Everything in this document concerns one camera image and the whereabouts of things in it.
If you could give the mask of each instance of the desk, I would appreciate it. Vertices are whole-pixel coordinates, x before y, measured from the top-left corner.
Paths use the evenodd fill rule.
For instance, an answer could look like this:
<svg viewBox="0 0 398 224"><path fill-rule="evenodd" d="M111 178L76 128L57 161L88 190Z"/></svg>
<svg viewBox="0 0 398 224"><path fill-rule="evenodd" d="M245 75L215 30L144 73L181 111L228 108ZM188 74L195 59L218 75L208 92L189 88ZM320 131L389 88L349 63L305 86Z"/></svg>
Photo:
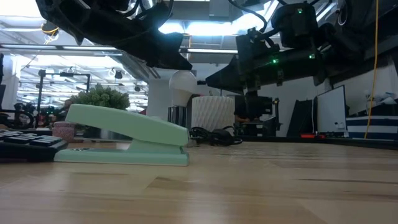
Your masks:
<svg viewBox="0 0 398 224"><path fill-rule="evenodd" d="M397 223L397 151L269 142L188 151L188 167L0 164L0 221Z"/></svg>

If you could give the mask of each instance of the textured white vase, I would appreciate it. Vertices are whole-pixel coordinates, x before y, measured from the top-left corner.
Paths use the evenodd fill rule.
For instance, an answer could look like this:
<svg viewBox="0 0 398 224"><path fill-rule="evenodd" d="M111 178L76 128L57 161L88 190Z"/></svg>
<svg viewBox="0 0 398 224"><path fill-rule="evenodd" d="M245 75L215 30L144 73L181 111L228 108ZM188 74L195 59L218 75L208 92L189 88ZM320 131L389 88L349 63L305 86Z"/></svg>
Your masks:
<svg viewBox="0 0 398 224"><path fill-rule="evenodd" d="M224 96L201 96L192 99L192 125L208 131L234 124L234 99Z"/></svg>

